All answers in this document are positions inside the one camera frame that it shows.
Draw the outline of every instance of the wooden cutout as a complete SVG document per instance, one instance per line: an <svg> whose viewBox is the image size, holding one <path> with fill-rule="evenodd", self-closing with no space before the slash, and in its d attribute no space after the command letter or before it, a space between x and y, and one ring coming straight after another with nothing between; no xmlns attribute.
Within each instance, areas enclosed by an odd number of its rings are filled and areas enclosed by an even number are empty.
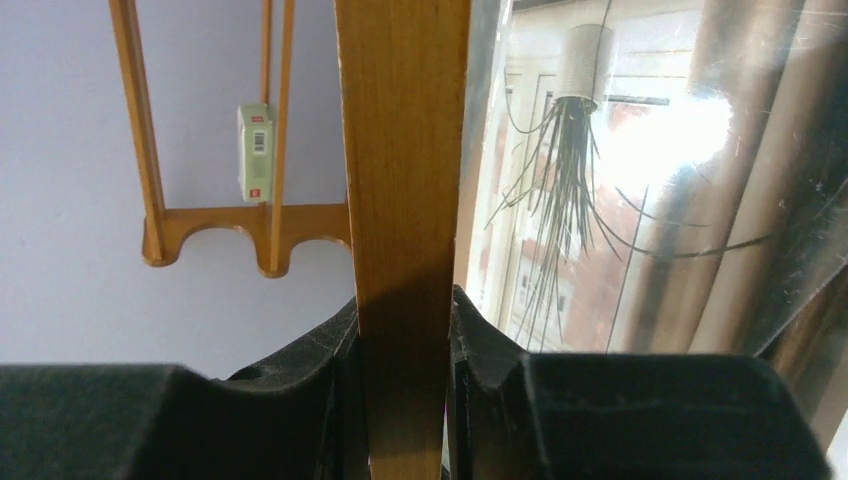
<svg viewBox="0 0 848 480"><path fill-rule="evenodd" d="M372 476L437 479L470 0L336 0Z"/></svg>
<svg viewBox="0 0 848 480"><path fill-rule="evenodd" d="M285 2L275 192L269 221L266 208L262 204L255 207L165 208L135 1L110 0L146 214L142 255L149 265L161 267L174 263L186 238L192 233L209 228L229 228L245 233L256 248L256 261L260 272L270 278L286 274L291 250L298 243L325 239L350 246L347 204L282 205L285 119L288 109L294 18L294 0ZM268 101L271 11L271 0L264 0L260 62L260 100L263 103Z"/></svg>

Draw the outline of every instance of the sunlight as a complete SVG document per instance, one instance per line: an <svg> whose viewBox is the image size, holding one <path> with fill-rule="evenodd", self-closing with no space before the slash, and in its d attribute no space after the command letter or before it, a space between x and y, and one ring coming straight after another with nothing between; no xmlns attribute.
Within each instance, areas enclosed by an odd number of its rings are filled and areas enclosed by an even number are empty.
<svg viewBox="0 0 848 480"><path fill-rule="evenodd" d="M722 148L731 114L723 98L687 99L631 117L600 142L599 173L625 192L666 182Z"/></svg>

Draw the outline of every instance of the white hanging pot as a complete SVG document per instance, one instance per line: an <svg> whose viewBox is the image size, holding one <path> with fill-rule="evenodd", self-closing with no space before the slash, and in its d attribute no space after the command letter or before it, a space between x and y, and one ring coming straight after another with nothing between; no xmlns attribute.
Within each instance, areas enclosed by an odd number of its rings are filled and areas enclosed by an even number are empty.
<svg viewBox="0 0 848 480"><path fill-rule="evenodd" d="M559 63L559 90L555 98L591 100L595 109L604 99L610 77L614 33L602 25L572 28L565 36Z"/></svg>

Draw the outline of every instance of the hanging plant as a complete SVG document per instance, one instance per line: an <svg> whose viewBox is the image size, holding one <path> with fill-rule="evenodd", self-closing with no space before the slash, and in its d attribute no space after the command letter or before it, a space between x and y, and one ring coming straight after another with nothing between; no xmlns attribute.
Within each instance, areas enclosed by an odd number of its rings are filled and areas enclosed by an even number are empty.
<svg viewBox="0 0 848 480"><path fill-rule="evenodd" d="M553 105L538 127L523 132L537 131L539 139L521 175L497 209L517 205L534 190L540 192L531 196L530 203L531 215L539 216L536 245L542 248L537 248L534 254L528 308L521 325L529 319L531 332L536 319L548 318L555 307L561 258L567 258L575 247L572 242L578 241L584 251L588 251L588 245L594 245L589 222L599 218L594 207L594 163L598 150L591 115L604 98L612 46L613 31L603 25L580 25L568 32L560 62L560 87L554 94ZM550 143L546 155L542 155L548 134ZM532 176L532 186L522 192L525 175ZM606 243L616 252L605 230L600 229Z"/></svg>

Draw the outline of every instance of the wooden plank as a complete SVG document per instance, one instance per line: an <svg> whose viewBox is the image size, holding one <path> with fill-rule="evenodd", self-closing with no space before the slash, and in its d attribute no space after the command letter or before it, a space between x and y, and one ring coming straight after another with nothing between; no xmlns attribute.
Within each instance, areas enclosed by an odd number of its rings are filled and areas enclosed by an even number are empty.
<svg viewBox="0 0 848 480"><path fill-rule="evenodd" d="M274 0L262 0L261 59L259 63L259 102L271 101L271 29Z"/></svg>
<svg viewBox="0 0 848 480"><path fill-rule="evenodd" d="M291 49L294 28L294 0L283 2L283 41L280 53L280 93L277 108L277 138L274 160L274 204L271 207L271 270L280 268L283 221L283 180L286 167L286 130L288 129Z"/></svg>
<svg viewBox="0 0 848 480"><path fill-rule="evenodd" d="M373 478L439 478L470 0L336 0Z"/></svg>
<svg viewBox="0 0 848 480"><path fill-rule="evenodd" d="M159 260L165 255L163 219L165 200L159 176L159 159L153 133L153 114L147 90L147 74L141 50L141 35L135 0L110 0L112 27L127 98L133 144L145 211L145 240L149 254Z"/></svg>

